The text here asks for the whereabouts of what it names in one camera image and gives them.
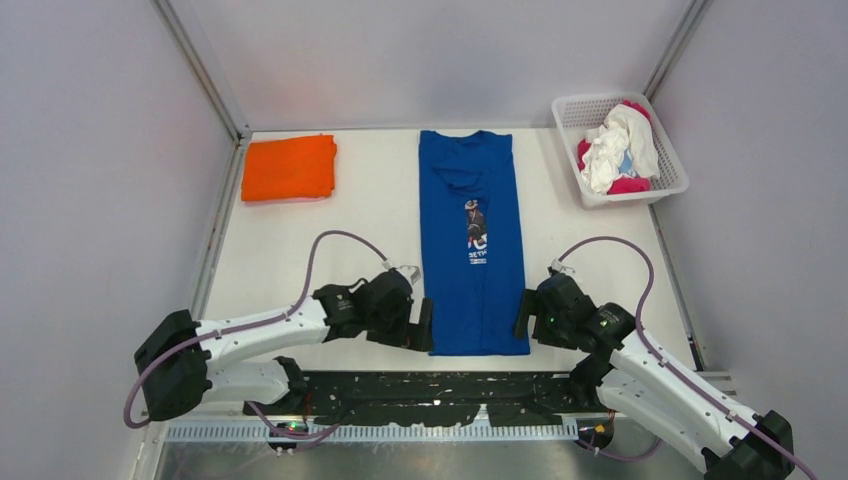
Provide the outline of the blue panda print t-shirt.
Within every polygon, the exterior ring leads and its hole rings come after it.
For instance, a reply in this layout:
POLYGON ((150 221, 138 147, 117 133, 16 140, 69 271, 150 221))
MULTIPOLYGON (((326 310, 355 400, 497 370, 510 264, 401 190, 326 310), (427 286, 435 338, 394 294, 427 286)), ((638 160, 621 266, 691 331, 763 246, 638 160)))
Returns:
POLYGON ((525 268, 509 134, 423 130, 419 210, 434 356, 524 356, 515 335, 525 268))

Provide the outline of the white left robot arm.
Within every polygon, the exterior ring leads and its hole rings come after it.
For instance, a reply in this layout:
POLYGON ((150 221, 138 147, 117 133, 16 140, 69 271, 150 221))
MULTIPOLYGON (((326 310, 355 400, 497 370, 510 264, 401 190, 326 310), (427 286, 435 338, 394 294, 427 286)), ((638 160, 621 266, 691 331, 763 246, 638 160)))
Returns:
POLYGON ((411 319, 414 266, 390 267, 372 280, 328 284, 292 305, 238 318, 195 320, 187 310, 166 316, 134 354, 139 379, 130 395, 144 398, 148 422, 185 415, 202 404, 243 401, 298 412, 307 386, 285 348, 365 335, 370 342, 430 352, 433 302, 424 298, 411 319))

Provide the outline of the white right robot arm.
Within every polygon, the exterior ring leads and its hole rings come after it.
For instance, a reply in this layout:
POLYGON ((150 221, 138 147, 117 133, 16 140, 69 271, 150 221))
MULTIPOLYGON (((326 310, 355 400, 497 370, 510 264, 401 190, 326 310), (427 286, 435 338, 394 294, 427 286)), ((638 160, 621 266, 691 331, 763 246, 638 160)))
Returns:
POLYGON ((521 295, 516 337, 585 353, 565 397, 584 410, 614 410, 686 457, 706 479, 786 479, 792 428, 686 369, 616 303, 594 304, 576 281, 552 274, 521 295))

